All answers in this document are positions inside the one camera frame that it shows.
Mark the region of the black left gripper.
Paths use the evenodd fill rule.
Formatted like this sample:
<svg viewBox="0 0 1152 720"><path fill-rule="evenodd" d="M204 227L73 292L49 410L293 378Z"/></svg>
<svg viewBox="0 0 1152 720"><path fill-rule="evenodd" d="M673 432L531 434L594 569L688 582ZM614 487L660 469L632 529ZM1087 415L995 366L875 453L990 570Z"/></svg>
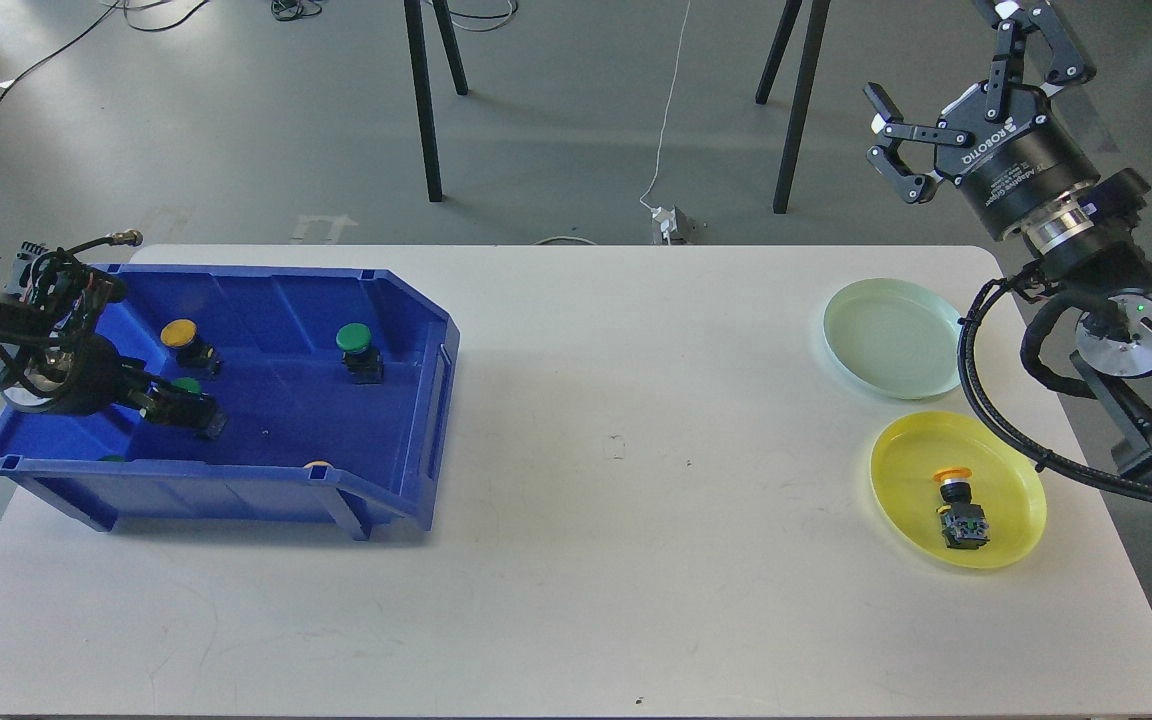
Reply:
<svg viewBox="0 0 1152 720"><path fill-rule="evenodd" d="M192 378L168 378L129 367L109 340L90 336L77 348L36 348L26 354L24 378L3 389L8 406L20 414L88 416L105 407L132 407L147 423L192 430L197 437L219 437L228 415L217 397Z"/></svg>

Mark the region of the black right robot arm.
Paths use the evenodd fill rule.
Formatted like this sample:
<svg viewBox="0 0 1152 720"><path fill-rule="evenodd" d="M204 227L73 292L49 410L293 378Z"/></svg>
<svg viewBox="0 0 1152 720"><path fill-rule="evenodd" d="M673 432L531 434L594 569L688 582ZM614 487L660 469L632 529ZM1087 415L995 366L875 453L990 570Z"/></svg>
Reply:
<svg viewBox="0 0 1152 720"><path fill-rule="evenodd" d="M884 88L869 83L869 162L908 204L954 184L992 240L1020 238L1033 256L984 285L961 319L957 370L973 414L1038 470L1152 505L1152 407L1130 386L1152 377L1152 263L1132 237L1149 183L1132 168L1102 177L1053 115L1052 96L1096 73L1055 6L979 1L977 9L996 36L988 76L933 126L905 123ZM977 333L1009 291L1038 305L1021 365L1044 388L1102 407L1121 433L1115 473L1044 447L987 396Z"/></svg>

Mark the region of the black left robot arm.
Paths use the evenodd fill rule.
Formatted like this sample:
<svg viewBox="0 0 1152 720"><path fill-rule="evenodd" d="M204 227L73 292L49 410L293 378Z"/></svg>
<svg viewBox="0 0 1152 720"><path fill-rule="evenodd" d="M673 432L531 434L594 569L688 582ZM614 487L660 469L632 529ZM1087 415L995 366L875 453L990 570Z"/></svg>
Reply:
<svg viewBox="0 0 1152 720"><path fill-rule="evenodd" d="M111 270L81 262L96 247L141 247L141 232L113 232L50 249L20 247L0 290L0 395L20 414L92 416L126 407L162 427L215 439L227 425L217 397L198 382L151 373L145 361L116 350L97 324L106 306L126 300Z"/></svg>

